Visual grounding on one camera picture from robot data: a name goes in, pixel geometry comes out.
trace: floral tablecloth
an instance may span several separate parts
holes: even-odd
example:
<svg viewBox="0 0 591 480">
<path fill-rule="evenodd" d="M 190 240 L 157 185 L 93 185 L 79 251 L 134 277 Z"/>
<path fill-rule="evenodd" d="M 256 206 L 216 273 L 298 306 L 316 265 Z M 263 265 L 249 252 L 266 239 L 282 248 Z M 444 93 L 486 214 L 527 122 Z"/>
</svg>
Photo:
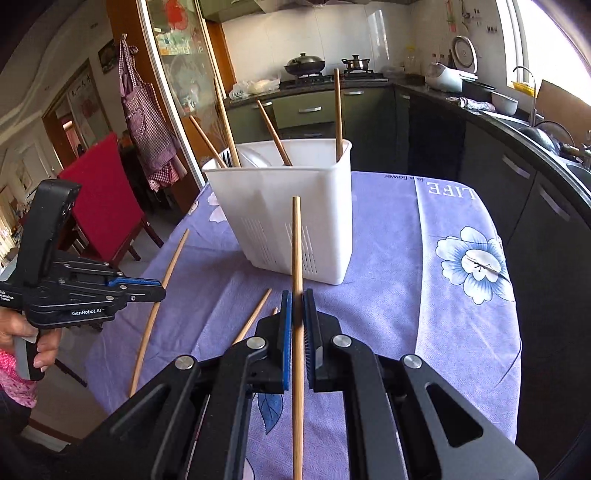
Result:
<svg viewBox="0 0 591 480">
<path fill-rule="evenodd" d="M 510 439 L 517 428 L 521 341 L 501 239 L 476 193 L 459 183 L 353 173 L 353 255 L 339 286 L 304 281 L 320 311 L 374 352 L 423 357 Z M 254 268 L 207 186 L 146 278 L 162 278 L 184 230 L 191 234 L 170 280 L 140 384 L 177 355 L 218 356 L 268 288 L 261 316 L 278 306 L 287 275 Z M 88 383 L 107 411 L 129 391 L 149 304 L 130 304 L 87 360 Z M 305 397 L 304 477 L 348 478 L 340 394 Z M 245 477 L 291 478 L 291 393 L 253 402 Z"/>
</svg>

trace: cloth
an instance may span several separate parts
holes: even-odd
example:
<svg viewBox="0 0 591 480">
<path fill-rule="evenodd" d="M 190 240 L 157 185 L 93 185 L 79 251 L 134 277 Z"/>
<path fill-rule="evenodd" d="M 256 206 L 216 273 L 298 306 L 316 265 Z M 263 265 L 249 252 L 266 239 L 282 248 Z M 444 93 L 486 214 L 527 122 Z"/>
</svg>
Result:
<svg viewBox="0 0 591 480">
<path fill-rule="evenodd" d="M 23 380 L 17 374 L 17 360 L 0 349 L 0 390 L 19 405 L 34 408 L 37 404 L 37 382 Z"/>
<path fill-rule="evenodd" d="M 352 190 L 353 254 L 345 280 L 339 286 L 304 280 L 304 288 L 314 289 L 317 308 L 335 315 L 343 333 L 375 353 L 423 357 L 514 440 L 521 343 L 511 285 L 496 285 L 508 275 L 483 203 L 462 184 L 403 175 L 352 173 Z M 291 289 L 289 276 L 246 260 L 209 186 L 145 278 L 163 277 L 187 228 L 140 385 L 177 355 L 222 355 L 267 288 L 273 292 L 259 317 Z M 90 351 L 89 388 L 109 412 L 127 398 L 150 308 L 130 303 Z M 304 403 L 304 477 L 348 478 L 342 396 L 307 390 Z M 254 399 L 245 477 L 292 478 L 291 438 L 291 392 Z"/>
<path fill-rule="evenodd" d="M 135 68 L 133 54 L 138 49 L 127 45 L 127 34 L 119 43 L 119 91 L 129 134 L 139 151 L 150 188 L 158 191 L 184 177 L 182 164 L 172 161 L 180 148 L 178 138 L 166 124 L 154 86 L 145 83 Z"/>
<path fill-rule="evenodd" d="M 82 185 L 72 215 L 100 259 L 110 262 L 144 216 L 123 170 L 116 135 L 94 145 L 58 176 Z"/>
</svg>

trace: pink clothing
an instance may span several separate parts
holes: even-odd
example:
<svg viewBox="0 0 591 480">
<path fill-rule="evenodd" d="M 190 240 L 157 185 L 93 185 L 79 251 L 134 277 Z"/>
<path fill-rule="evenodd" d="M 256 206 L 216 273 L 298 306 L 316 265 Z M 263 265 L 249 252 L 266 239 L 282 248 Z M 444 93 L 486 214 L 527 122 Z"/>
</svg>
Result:
<svg viewBox="0 0 591 480">
<path fill-rule="evenodd" d="M 37 403 L 37 382 L 23 380 L 17 374 L 17 360 L 0 349 L 0 387 L 23 407 L 34 408 Z"/>
</svg>

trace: window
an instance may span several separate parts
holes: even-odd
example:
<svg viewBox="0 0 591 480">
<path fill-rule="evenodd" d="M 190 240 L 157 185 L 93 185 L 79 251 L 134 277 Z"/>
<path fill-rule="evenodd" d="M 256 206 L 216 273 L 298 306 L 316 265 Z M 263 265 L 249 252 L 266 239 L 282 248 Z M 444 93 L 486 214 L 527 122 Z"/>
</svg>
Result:
<svg viewBox="0 0 591 480">
<path fill-rule="evenodd" d="M 533 0 L 500 0 L 498 5 L 509 84 L 523 81 L 523 73 L 511 70 L 516 64 L 524 65 L 534 74 L 538 88 L 544 79 L 591 105 L 591 76 L 585 62 L 554 21 Z"/>
</svg>

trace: floor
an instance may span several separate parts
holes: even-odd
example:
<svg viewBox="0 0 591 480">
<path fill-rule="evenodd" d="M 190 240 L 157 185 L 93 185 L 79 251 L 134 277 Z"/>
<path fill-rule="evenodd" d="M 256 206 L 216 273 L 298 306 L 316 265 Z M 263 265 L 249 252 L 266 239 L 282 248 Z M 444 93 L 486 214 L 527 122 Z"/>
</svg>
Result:
<svg viewBox="0 0 591 480">
<path fill-rule="evenodd" d="M 165 242 L 180 218 L 173 212 L 161 210 L 148 215 L 148 220 Z M 158 253 L 158 247 L 144 230 L 135 240 L 134 248 L 141 261 L 135 261 L 130 254 L 126 254 L 119 265 L 128 277 L 140 277 Z M 66 329 L 58 358 L 77 375 L 85 378 L 86 355 L 98 335 L 99 332 L 88 326 Z M 38 402 L 31 418 L 59 432 L 84 438 L 106 418 L 106 414 L 90 391 L 57 367 L 52 367 L 38 385 Z"/>
</svg>

